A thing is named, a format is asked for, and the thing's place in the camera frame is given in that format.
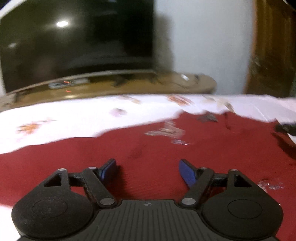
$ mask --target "red cloth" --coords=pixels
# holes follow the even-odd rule
[[[117,199],[180,200],[188,190],[178,172],[178,162],[185,158],[196,167],[209,167],[219,173],[238,169],[256,183],[279,178],[285,188],[268,189],[284,210],[277,236],[281,241],[294,240],[295,146],[273,133],[275,123],[233,113],[217,115],[217,123],[202,123],[197,117],[182,113],[174,120],[177,128],[185,130],[180,139],[189,146],[172,144],[169,137],[144,134],[164,127],[164,122],[160,122],[109,131],[97,138],[71,138],[2,154],[0,202],[13,205],[58,168],[80,172],[89,166],[99,167],[110,158],[121,166],[120,175],[108,187]]]

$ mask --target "wooden door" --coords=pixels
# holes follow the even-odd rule
[[[296,69],[296,12],[283,0],[256,0],[257,34],[248,94],[290,95]]]

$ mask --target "black screen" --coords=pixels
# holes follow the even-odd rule
[[[61,77],[152,68],[153,0],[27,0],[1,19],[6,92]]]
[[[293,7],[296,9],[296,2],[295,0],[287,0],[287,2]]]
[[[0,0],[0,9],[2,9],[8,2],[9,0]]]

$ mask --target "white wall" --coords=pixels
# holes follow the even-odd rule
[[[23,1],[11,0],[0,17]],[[211,76],[217,94],[242,93],[252,43],[252,0],[155,1],[158,63]]]

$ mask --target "wooden tv stand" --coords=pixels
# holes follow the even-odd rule
[[[0,98],[0,112],[8,109],[53,101],[83,99],[106,95],[125,94],[172,94],[172,93],[212,93],[216,88],[216,81],[206,75],[179,73],[135,74],[134,78],[125,84],[114,87],[117,76],[101,76],[89,78],[90,83],[69,86],[61,89],[49,89],[48,85],[41,85],[19,93]]]

